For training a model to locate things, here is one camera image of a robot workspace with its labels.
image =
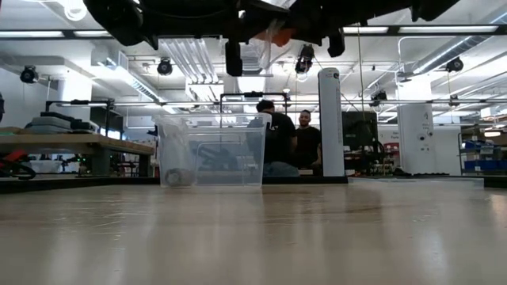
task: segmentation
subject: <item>wooden workbench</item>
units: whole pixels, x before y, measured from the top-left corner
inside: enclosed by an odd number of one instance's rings
[[[106,138],[103,135],[5,135],[0,136],[0,153],[24,150],[30,154],[91,154],[92,171],[108,176],[112,151],[138,154],[139,175],[148,176],[150,156],[154,149],[133,142]]]

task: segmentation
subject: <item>clear plastic storage bin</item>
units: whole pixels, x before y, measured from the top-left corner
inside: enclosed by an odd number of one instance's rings
[[[271,116],[169,115],[154,118],[162,187],[262,185]]]

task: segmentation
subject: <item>white cylindrical column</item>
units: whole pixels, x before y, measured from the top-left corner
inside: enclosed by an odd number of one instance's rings
[[[426,75],[398,86],[400,100],[431,99],[431,81]],[[435,173],[436,151],[431,104],[406,104],[398,107],[400,162],[412,174]]]
[[[91,100],[92,82],[81,76],[70,76],[58,82],[58,100]],[[84,122],[90,121],[90,108],[87,107],[62,107],[58,112],[72,116],[75,119],[81,119]]]
[[[318,72],[322,170],[324,177],[343,177],[343,123],[341,122],[340,74],[336,68]]]

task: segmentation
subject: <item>hair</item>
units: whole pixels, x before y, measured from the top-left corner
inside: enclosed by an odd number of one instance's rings
[[[275,104],[272,101],[263,100],[257,104],[256,108],[258,112],[262,112],[266,109],[275,108]]]
[[[310,111],[308,111],[308,110],[301,111],[301,113],[303,113],[303,112],[308,113],[308,115],[311,117],[311,112]]]

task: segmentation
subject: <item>ceiling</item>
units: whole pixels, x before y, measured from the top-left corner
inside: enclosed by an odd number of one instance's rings
[[[488,24],[483,19],[495,12],[507,12],[505,0],[461,0],[432,24]],[[410,11],[403,10],[397,13],[378,17],[369,21],[370,25],[410,25]],[[22,0],[2,0],[0,9],[0,29],[100,29],[101,27],[88,14],[81,21],[69,21],[63,13],[63,7],[57,2],[26,2]],[[318,100],[317,73],[321,67],[336,67],[340,71],[341,91],[348,100],[356,100],[363,93],[365,98],[377,90],[376,87],[367,89],[376,79],[384,74],[385,70],[397,70],[398,63],[414,63],[432,54],[435,50],[444,46],[447,42],[454,40],[451,37],[440,38],[409,38],[402,40],[397,37],[347,37],[345,53],[332,59],[327,54],[328,43],[325,40],[322,47],[315,47],[314,66],[308,73],[304,82],[296,80],[293,72],[293,64],[302,42],[292,40],[285,47],[273,45],[271,59],[276,59],[265,77],[265,91],[280,92],[289,88],[294,101],[316,101]],[[226,76],[225,58],[223,46],[225,40],[206,39],[206,47],[213,66],[220,76]],[[85,72],[92,74],[92,79],[97,83],[93,88],[94,97],[112,97],[117,101],[137,100],[137,92],[120,80],[114,78],[103,78],[97,72],[97,68],[90,65],[91,51],[98,46],[108,46],[111,49],[121,50],[130,59],[129,67],[132,72],[138,74],[148,84],[159,90],[168,101],[181,101],[181,94],[185,90],[185,76],[174,66],[170,76],[159,76],[156,67],[160,58],[167,56],[161,49],[154,51],[148,44],[138,44],[133,47],[123,47],[115,40],[58,40],[58,41],[0,41],[0,57],[17,58],[19,56],[59,56],[82,68]],[[474,47],[461,55],[465,69],[458,74],[445,72],[432,72],[429,76],[432,81],[433,98],[446,98],[450,92],[465,89],[468,86],[479,85],[489,78],[500,80],[490,88],[481,89],[480,92],[468,94],[469,98],[485,98],[496,96],[507,97],[507,76],[499,75],[505,72],[507,56],[504,55],[507,46],[507,36],[496,36],[485,43]],[[11,70],[20,70],[21,64],[16,61],[6,63]],[[394,81],[387,82],[380,88],[387,91],[389,98],[395,98],[396,84]],[[438,111],[449,110],[449,106],[434,106]],[[461,111],[476,112],[482,105],[463,108]],[[138,116],[149,116],[160,110],[147,108],[136,108],[132,110]]]

